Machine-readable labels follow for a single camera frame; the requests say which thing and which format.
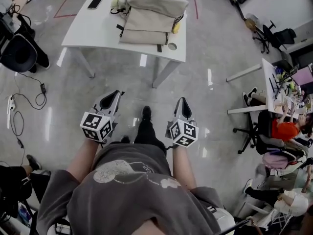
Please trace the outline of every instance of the black office chair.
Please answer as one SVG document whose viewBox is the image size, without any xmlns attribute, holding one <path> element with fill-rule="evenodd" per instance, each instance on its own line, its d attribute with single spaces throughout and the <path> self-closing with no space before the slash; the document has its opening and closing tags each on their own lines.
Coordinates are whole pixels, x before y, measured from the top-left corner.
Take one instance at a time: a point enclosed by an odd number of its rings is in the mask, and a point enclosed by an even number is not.
<svg viewBox="0 0 313 235">
<path fill-rule="evenodd" d="M 269 44 L 271 44 L 274 48 L 278 49 L 280 52 L 281 50 L 279 47 L 284 44 L 286 45 L 293 45 L 294 39 L 297 37 L 295 31 L 293 29 L 284 29 L 279 32 L 275 32 L 274 34 L 271 32 L 270 29 L 273 27 L 276 28 L 275 24 L 270 21 L 272 24 L 270 27 L 267 27 L 266 25 L 263 25 L 263 33 L 256 31 L 256 33 L 259 35 L 259 37 L 253 37 L 253 39 L 259 40 L 263 44 L 263 50 L 261 53 L 265 52 L 265 49 L 267 49 L 267 54 L 269 54 Z"/>
<path fill-rule="evenodd" d="M 283 147 L 284 142 L 279 139 L 271 138 L 271 130 L 272 130 L 272 114 L 268 111 L 262 111 L 258 116 L 258 123 L 252 123 L 250 113 L 248 115 L 249 129 L 243 130 L 234 128 L 233 132 L 237 131 L 244 132 L 248 134 L 247 140 L 244 144 L 242 150 L 238 151 L 238 154 L 242 154 L 247 146 L 250 144 L 252 140 L 253 144 L 250 146 L 251 148 L 256 147 L 256 150 L 259 154 L 264 154 L 267 152 L 268 147 Z"/>
</svg>

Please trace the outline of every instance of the table leg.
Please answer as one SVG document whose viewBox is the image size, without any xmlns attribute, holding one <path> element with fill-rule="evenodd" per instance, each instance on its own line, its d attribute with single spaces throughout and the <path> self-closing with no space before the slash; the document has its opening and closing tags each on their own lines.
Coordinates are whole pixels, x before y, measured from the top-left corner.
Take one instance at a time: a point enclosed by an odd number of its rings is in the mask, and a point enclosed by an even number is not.
<svg viewBox="0 0 313 235">
<path fill-rule="evenodd" d="M 227 114 L 255 112 L 255 111 L 263 111 L 267 109 L 268 109 L 267 105 L 260 105 L 260 106 L 244 107 L 244 108 L 239 108 L 239 109 L 234 109 L 234 110 L 228 110 Z"/>
<path fill-rule="evenodd" d="M 77 59 L 78 63 L 82 63 L 84 65 L 84 67 L 88 71 L 88 77 L 94 78 L 94 71 L 90 67 L 88 61 L 86 60 L 86 58 L 82 54 L 81 50 L 79 48 L 69 48 L 69 49 L 70 49 L 70 52 L 73 53 L 73 55 Z"/>
<path fill-rule="evenodd" d="M 249 73 L 258 71 L 258 70 L 260 70 L 260 69 L 262 69 L 262 66 L 261 66 L 261 65 L 255 65 L 255 66 L 253 66 L 253 67 L 251 67 L 251 68 L 249 68 L 249 69 L 243 70 L 243 71 L 241 71 L 241 72 L 239 72 L 239 73 L 237 73 L 237 74 L 235 74 L 235 75 L 230 76 L 229 78 L 226 79 L 226 82 L 230 82 L 230 81 L 232 81 L 232 80 L 235 80 L 235 79 L 237 79 L 237 78 L 239 78 L 239 77 L 242 77 L 242 76 L 244 76 L 244 75 L 247 75 L 247 74 L 249 74 Z"/>
<path fill-rule="evenodd" d="M 157 88 L 180 64 L 180 62 L 169 61 L 165 68 L 161 71 L 161 73 L 157 76 L 155 81 L 152 84 L 153 88 Z"/>
</svg>

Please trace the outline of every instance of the black pants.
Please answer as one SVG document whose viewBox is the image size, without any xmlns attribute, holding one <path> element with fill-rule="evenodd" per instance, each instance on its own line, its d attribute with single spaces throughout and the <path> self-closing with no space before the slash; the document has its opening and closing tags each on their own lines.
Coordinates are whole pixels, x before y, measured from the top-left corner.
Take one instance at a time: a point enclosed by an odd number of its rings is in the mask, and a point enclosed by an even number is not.
<svg viewBox="0 0 313 235">
<path fill-rule="evenodd" d="M 31 37 L 27 29 L 21 25 L 21 27 L 15 32 L 15 34 L 21 34 L 24 36 L 35 48 L 37 52 L 37 60 L 36 63 L 41 65 L 42 67 L 47 68 L 49 66 L 49 59 L 48 55 L 44 53 L 44 51 L 38 46 L 38 44 L 34 41 L 34 39 Z M 36 66 L 34 65 L 33 68 L 30 70 L 30 72 L 36 72 Z"/>
<path fill-rule="evenodd" d="M 254 190 L 251 187 L 246 190 L 246 194 L 250 195 L 252 198 L 265 201 L 272 207 L 274 207 L 278 195 L 283 192 L 284 191 L 280 190 Z"/>
<path fill-rule="evenodd" d="M 157 139 L 156 133 L 153 129 L 153 125 L 151 121 L 149 120 L 141 121 L 139 128 L 138 128 L 137 137 L 135 138 L 134 143 L 155 145 L 159 147 L 166 156 L 165 145 L 160 140 Z"/>
<path fill-rule="evenodd" d="M 17 217 L 18 201 L 25 200 L 31 195 L 31 185 L 24 187 L 22 183 L 26 177 L 26 171 L 21 166 L 5 167 L 0 165 L 1 198 L 5 197 L 5 201 L 2 202 L 2 210 L 9 216 Z"/>
</svg>

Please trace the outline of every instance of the white table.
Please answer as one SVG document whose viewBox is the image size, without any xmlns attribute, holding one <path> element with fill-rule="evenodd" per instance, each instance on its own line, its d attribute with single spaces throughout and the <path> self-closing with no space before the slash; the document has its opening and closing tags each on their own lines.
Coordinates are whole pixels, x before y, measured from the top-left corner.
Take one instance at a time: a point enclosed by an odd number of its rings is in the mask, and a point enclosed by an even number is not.
<svg viewBox="0 0 313 235">
<path fill-rule="evenodd" d="M 244 107 L 240 109 L 233 109 L 233 110 L 228 110 L 228 114 L 233 114 L 233 113 L 244 113 L 244 112 L 253 112 L 253 111 L 263 111 L 263 110 L 268 110 L 273 113 L 279 113 L 283 114 L 283 107 L 280 105 L 283 103 L 284 99 L 286 98 L 288 101 L 288 107 L 291 109 L 291 102 L 292 99 L 290 97 L 287 97 L 284 90 L 281 90 L 279 95 L 277 96 L 277 99 L 275 100 L 275 95 L 277 92 L 277 89 L 275 87 L 278 87 L 278 85 L 275 83 L 275 69 L 274 66 L 269 63 L 267 60 L 262 58 L 262 63 L 255 65 L 247 70 L 243 70 L 229 78 L 226 79 L 226 82 L 230 82 L 232 80 L 235 80 L 239 77 L 245 76 L 247 74 L 250 74 L 252 72 L 258 71 L 262 69 L 263 74 L 265 77 L 265 83 L 266 83 L 266 104 L 265 105 L 260 105 L 260 106 L 253 106 L 253 107 Z M 299 114 L 294 114 L 294 118 L 298 118 Z"/>
<path fill-rule="evenodd" d="M 112 0 L 102 0 L 97 9 L 87 9 L 91 1 L 86 0 L 62 42 L 62 46 L 69 47 L 77 60 L 85 66 L 89 77 L 93 78 L 95 73 L 83 56 L 80 50 L 82 47 L 122 49 L 168 59 L 168 64 L 152 84 L 154 88 L 157 88 L 180 63 L 186 61 L 186 14 L 181 20 L 179 32 L 169 34 L 168 43 L 174 43 L 177 49 L 170 50 L 168 46 L 162 46 L 162 52 L 158 52 L 156 45 L 120 43 L 121 30 L 116 26 L 124 26 L 125 20 L 110 13 Z"/>
</svg>

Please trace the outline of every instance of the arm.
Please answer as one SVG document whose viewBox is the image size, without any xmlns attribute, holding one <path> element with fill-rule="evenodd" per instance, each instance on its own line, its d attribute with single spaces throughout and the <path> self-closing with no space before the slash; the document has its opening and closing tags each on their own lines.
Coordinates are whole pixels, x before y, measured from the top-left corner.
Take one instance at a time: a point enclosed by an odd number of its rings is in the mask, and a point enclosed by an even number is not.
<svg viewBox="0 0 313 235">
<path fill-rule="evenodd" d="M 302 188 L 302 193 L 306 193 L 307 192 L 307 188 L 311 182 L 311 168 L 312 168 L 312 165 L 309 165 L 308 168 L 307 168 L 307 173 L 308 173 L 308 178 L 307 178 L 307 181 L 305 182 L 305 185 L 304 187 Z"/>
<path fill-rule="evenodd" d="M 287 116 L 287 112 L 288 112 L 288 104 L 287 104 L 287 103 L 286 103 L 286 104 L 284 104 L 284 107 L 285 107 L 285 111 L 284 111 L 284 113 L 283 113 L 282 117 L 281 117 L 280 119 L 278 119 L 278 120 L 277 120 L 277 127 L 278 127 L 281 123 L 283 123 L 283 122 L 284 122 L 284 119 L 285 119 L 285 117 Z"/>
<path fill-rule="evenodd" d="M 196 179 L 192 171 L 187 149 L 183 146 L 173 148 L 173 176 L 188 190 L 197 187 Z"/>
<path fill-rule="evenodd" d="M 280 195 L 278 196 L 278 201 L 279 201 L 279 198 L 283 199 L 283 201 L 284 201 L 287 205 L 289 205 L 289 206 L 291 206 L 292 203 L 293 203 L 293 198 L 288 197 L 288 196 L 285 195 L 284 193 L 282 193 L 282 194 L 280 194 Z"/>
<path fill-rule="evenodd" d="M 308 179 L 311 180 L 311 170 L 312 170 L 312 165 L 309 165 L 307 168 L 307 173 L 308 173 Z"/>
<path fill-rule="evenodd" d="M 310 180 L 307 180 L 305 182 L 304 187 L 302 188 L 302 191 L 301 191 L 302 193 L 306 193 L 307 192 L 307 188 L 308 188 L 309 184 L 310 184 Z"/>
<path fill-rule="evenodd" d="M 80 147 L 78 154 L 70 163 L 67 171 L 81 183 L 83 179 L 90 173 L 94 156 L 98 149 L 98 143 L 95 141 L 85 139 L 82 147 Z"/>
</svg>

